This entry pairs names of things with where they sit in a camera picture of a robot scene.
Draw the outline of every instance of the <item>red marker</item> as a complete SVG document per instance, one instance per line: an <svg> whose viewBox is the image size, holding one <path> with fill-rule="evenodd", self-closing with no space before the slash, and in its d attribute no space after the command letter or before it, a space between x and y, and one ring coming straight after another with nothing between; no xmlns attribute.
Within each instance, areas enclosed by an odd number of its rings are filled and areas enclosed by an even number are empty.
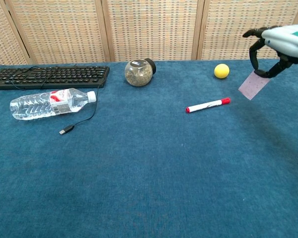
<svg viewBox="0 0 298 238"><path fill-rule="evenodd" d="M199 105L187 107L185 109L185 111L187 113L191 113L191 112L195 112L195 111L202 110L202 109L205 109L205 108L211 108L211 107L215 107L215 106L219 106L219 105L223 105L223 104L228 104L228 103L230 103L230 98L223 98L221 100L216 100L216 101L209 102L209 103L202 103L202 104L199 104Z"/></svg>

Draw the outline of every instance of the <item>black lid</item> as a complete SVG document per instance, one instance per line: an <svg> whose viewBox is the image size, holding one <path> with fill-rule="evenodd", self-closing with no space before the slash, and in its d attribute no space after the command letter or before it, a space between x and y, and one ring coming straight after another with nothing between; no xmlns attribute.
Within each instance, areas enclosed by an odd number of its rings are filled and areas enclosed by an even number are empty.
<svg viewBox="0 0 298 238"><path fill-rule="evenodd" d="M146 58L145 60L151 65L151 67L152 67L152 74L154 74L156 72L156 67L155 67L154 62L151 59L149 59L149 58Z"/></svg>

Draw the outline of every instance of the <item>paper card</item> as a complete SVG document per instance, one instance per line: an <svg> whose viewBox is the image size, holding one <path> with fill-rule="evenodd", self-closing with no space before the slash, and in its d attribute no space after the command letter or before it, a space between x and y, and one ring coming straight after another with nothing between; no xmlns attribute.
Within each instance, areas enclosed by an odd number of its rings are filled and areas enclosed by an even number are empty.
<svg viewBox="0 0 298 238"><path fill-rule="evenodd" d="M239 87L239 91L249 100L252 100L256 94L262 90L263 87L270 81L270 78L262 78L256 73L251 72L251 74L246 78L246 80Z"/></svg>

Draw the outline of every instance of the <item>woven screen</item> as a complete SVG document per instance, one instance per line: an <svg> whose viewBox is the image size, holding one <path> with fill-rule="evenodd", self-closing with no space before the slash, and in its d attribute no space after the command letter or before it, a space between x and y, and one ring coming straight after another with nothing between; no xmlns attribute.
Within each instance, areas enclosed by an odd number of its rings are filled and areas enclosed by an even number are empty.
<svg viewBox="0 0 298 238"><path fill-rule="evenodd" d="M26 59L0 5L0 64L26 64Z"/></svg>
<svg viewBox="0 0 298 238"><path fill-rule="evenodd" d="M298 0L212 0L202 42L202 59L248 59L255 36L243 38L250 28L292 24ZM276 58L263 47L258 58Z"/></svg>
<svg viewBox="0 0 298 238"><path fill-rule="evenodd" d="M197 0L107 0L115 61L191 59Z"/></svg>
<svg viewBox="0 0 298 238"><path fill-rule="evenodd" d="M38 63L105 61L94 0L11 0Z"/></svg>

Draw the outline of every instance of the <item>yellow ball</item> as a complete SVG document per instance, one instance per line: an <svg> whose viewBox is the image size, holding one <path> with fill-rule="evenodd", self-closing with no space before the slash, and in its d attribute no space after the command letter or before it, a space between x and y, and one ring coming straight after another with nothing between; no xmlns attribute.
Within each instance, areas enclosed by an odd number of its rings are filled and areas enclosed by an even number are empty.
<svg viewBox="0 0 298 238"><path fill-rule="evenodd" d="M214 75L217 78L226 78L228 74L229 74L229 67L224 63L218 64L214 69Z"/></svg>

